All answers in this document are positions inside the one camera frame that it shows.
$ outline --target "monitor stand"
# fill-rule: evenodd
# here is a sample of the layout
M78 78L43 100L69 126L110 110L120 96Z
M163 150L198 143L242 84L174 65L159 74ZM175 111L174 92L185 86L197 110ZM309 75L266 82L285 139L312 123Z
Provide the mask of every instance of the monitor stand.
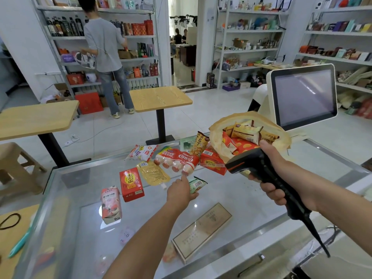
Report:
M275 116L270 110L269 97L267 95L267 85L262 84L254 92L252 102L249 106L248 112L256 111L260 115L270 119L272 122L276 123ZM286 131L292 139L292 143L305 140L309 138L304 130L301 128Z

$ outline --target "black box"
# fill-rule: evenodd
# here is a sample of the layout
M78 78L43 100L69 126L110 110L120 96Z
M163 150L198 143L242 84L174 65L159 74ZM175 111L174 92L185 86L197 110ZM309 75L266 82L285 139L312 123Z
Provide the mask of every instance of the black box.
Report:
M214 88L214 74L211 72L207 73L207 87Z

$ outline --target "gray t-shirt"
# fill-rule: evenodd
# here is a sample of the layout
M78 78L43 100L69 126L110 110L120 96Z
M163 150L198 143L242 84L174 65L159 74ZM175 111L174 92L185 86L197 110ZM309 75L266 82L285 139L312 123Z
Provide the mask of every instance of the gray t-shirt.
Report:
M89 20L84 26L84 34L89 48L98 50L96 57L97 71L110 72L122 67L118 54L118 44L124 43L125 39L115 25L102 18L95 18Z

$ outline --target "drawer handle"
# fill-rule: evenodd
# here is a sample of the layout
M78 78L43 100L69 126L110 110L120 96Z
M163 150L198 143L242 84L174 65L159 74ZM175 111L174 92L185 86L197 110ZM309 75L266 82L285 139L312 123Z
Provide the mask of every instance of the drawer handle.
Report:
M245 273L247 273L251 268L259 265L261 262L263 262L263 260L265 259L265 256L263 254L258 254L257 255L258 258L259 258L259 261L258 262L255 262L253 263L251 266L247 267L246 269L244 269L242 272L240 272L238 274L238 278L240 278L241 276L243 276Z

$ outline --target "wooden tabletop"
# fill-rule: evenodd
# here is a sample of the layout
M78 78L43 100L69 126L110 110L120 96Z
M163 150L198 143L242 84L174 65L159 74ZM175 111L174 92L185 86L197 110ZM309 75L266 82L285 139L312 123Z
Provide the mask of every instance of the wooden tabletop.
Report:
M0 141L70 128L79 101L7 108L0 113Z
M278 68L276 66L264 65L264 64L254 64L254 66L262 67L262 68L267 68L268 70L280 70L281 69L281 68Z
M136 112L191 105L192 100L176 86L130 91Z
M2 279L11 279L13 277L14 268L21 257L22 250L12 258L8 258L8 255L15 244L18 243L18 241L23 237L27 229L30 227L30 218L38 210L38 208L39 205L34 205L20 209L19 211L12 211L7 214L0 215L0 222L13 213L18 213L21 215L21 220L16 226L6 230L0 230L0 256L2 257L2 262L0 263L0 274ZM3 226L11 226L17 222L17 219L17 216L12 216L3 224Z

